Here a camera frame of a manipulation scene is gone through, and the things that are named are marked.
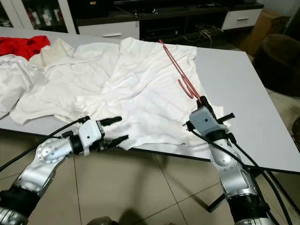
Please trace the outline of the black table leg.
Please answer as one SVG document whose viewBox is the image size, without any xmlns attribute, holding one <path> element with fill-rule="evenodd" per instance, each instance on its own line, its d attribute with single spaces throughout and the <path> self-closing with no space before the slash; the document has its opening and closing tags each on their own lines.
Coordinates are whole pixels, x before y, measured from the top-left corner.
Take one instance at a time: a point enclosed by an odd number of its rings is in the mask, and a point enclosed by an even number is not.
<svg viewBox="0 0 300 225">
<path fill-rule="evenodd" d="M 227 193 L 222 193 L 219 197 L 217 197 L 216 200 L 214 200 L 212 202 L 212 204 L 209 204 L 206 207 L 206 211 L 209 212 L 209 213 L 214 212 L 214 210 L 216 210 L 216 208 L 218 208 L 219 205 L 221 203 L 223 203 L 223 201 L 227 201 Z"/>
</svg>

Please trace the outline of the grey robot foot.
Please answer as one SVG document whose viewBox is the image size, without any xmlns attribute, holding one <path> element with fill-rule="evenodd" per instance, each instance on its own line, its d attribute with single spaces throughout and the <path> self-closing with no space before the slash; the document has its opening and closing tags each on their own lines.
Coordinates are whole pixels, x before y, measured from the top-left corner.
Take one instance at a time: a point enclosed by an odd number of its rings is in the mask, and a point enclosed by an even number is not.
<svg viewBox="0 0 300 225">
<path fill-rule="evenodd" d="M 97 217 L 86 223 L 86 225 L 119 225 L 108 216 Z"/>
</svg>

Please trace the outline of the crumpled red garment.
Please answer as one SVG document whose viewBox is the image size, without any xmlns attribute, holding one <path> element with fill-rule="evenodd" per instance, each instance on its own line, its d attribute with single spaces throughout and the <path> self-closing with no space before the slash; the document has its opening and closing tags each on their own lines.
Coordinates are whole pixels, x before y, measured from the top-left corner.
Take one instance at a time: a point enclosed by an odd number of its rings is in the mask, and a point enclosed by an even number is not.
<svg viewBox="0 0 300 225">
<path fill-rule="evenodd" d="M 29 60 L 39 54 L 43 47 L 51 45 L 47 36 L 34 36 L 31 38 L 0 37 L 0 56 L 15 54 Z"/>
</svg>

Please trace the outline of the pink clothes hanger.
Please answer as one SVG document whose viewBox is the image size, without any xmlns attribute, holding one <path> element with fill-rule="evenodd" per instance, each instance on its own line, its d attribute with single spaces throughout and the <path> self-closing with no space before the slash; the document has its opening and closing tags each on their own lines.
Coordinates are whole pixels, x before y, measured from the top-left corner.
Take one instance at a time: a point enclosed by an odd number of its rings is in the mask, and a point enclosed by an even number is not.
<svg viewBox="0 0 300 225">
<path fill-rule="evenodd" d="M 193 86 L 193 84 L 189 81 L 189 78 L 186 76 L 186 73 L 184 73 L 177 60 L 173 57 L 173 54 L 171 54 L 171 51 L 169 51 L 167 45 L 165 45 L 165 43 L 161 39 L 159 39 L 158 42 L 162 45 L 163 50 L 167 54 L 169 60 L 171 60 L 171 63 L 173 64 L 176 71 L 178 71 L 178 73 L 180 74 L 180 79 L 178 80 L 178 84 L 180 85 L 180 87 L 190 99 L 195 99 L 198 101 L 200 95 Z"/>
</svg>

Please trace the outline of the large white shirt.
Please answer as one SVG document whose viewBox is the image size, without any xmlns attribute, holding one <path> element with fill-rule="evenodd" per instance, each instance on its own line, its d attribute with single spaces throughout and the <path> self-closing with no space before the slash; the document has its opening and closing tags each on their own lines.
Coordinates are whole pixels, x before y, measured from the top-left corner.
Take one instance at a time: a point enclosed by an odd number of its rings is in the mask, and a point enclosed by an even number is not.
<svg viewBox="0 0 300 225">
<path fill-rule="evenodd" d="M 203 94 L 195 64 L 197 47 L 167 47 L 197 92 Z M 180 74 L 162 45 L 127 38 L 121 41 L 119 54 L 101 94 L 77 97 L 75 109 L 95 120 L 121 116 L 122 121 L 105 127 L 105 137 L 128 135 L 120 144 L 126 150 L 156 143 L 203 145 L 185 126 L 196 102 L 178 84 Z"/>
</svg>

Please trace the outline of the dark TV stand white drawers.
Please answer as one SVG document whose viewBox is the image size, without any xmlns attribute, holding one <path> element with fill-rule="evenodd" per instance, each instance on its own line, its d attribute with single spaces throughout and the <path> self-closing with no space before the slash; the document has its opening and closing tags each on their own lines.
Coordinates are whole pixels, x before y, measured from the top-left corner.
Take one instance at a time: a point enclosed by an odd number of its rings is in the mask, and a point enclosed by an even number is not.
<svg viewBox="0 0 300 225">
<path fill-rule="evenodd" d="M 210 41 L 255 26 L 257 0 L 69 0 L 82 36 L 168 43 Z"/>
</svg>

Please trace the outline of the dark brown round seat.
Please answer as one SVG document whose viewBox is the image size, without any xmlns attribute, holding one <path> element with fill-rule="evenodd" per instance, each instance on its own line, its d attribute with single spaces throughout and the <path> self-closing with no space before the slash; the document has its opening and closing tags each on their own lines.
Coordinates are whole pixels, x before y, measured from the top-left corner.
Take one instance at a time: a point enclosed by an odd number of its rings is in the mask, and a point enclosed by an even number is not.
<svg viewBox="0 0 300 225">
<path fill-rule="evenodd" d="M 270 34 L 264 37 L 252 63 L 266 88 L 300 98 L 300 41 Z"/>
</svg>

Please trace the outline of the brown cardboard box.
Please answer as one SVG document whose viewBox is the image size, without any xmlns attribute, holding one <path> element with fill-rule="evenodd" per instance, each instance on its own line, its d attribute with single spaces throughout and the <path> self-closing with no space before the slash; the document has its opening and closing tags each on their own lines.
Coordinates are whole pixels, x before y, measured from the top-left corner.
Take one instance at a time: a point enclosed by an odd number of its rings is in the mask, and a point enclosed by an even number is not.
<svg viewBox="0 0 300 225">
<path fill-rule="evenodd" d="M 291 17 L 273 9 L 263 9 L 251 32 L 236 45 L 238 49 L 254 55 L 263 40 L 271 34 L 282 34 Z"/>
</svg>

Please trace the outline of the beige garment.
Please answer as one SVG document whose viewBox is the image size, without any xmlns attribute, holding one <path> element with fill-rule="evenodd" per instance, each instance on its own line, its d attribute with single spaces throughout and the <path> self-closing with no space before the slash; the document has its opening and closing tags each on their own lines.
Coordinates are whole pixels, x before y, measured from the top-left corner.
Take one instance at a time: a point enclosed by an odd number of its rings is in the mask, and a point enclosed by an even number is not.
<svg viewBox="0 0 300 225">
<path fill-rule="evenodd" d="M 75 53 L 75 49 L 63 39 L 57 38 L 51 45 L 45 46 L 38 54 L 37 64 L 42 67 L 51 66 L 66 58 L 70 58 Z"/>
</svg>

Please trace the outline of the white glass-door cabinet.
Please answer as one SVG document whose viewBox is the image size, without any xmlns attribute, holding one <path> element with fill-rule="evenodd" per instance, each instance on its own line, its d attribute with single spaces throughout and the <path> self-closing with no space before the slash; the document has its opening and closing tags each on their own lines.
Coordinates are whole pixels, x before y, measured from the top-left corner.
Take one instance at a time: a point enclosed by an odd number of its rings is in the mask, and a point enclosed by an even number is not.
<svg viewBox="0 0 300 225">
<path fill-rule="evenodd" d="M 24 30 L 77 34 L 68 0 L 0 0 L 1 24 Z"/>
</svg>

